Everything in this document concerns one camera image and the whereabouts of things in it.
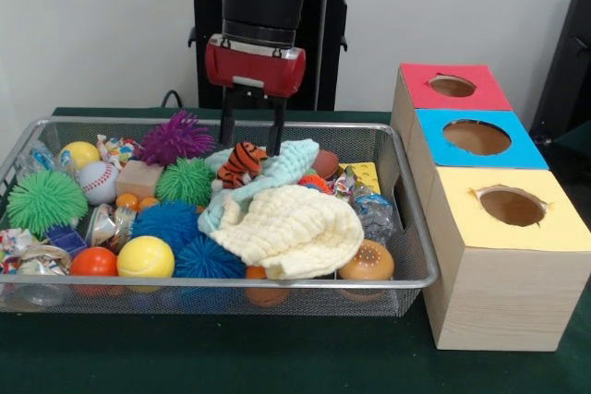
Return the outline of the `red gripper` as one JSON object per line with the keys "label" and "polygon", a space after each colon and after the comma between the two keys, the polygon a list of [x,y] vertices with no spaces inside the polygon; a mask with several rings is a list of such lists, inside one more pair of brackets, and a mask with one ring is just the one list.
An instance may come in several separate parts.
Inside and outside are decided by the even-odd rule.
{"label": "red gripper", "polygon": [[226,148],[234,142],[235,95],[231,87],[251,87],[271,95],[274,120],[266,152],[268,157],[277,156],[283,139],[285,98],[294,96],[301,86],[306,51],[233,41],[222,34],[213,34],[207,43],[205,63],[210,83],[224,87],[218,142]]}

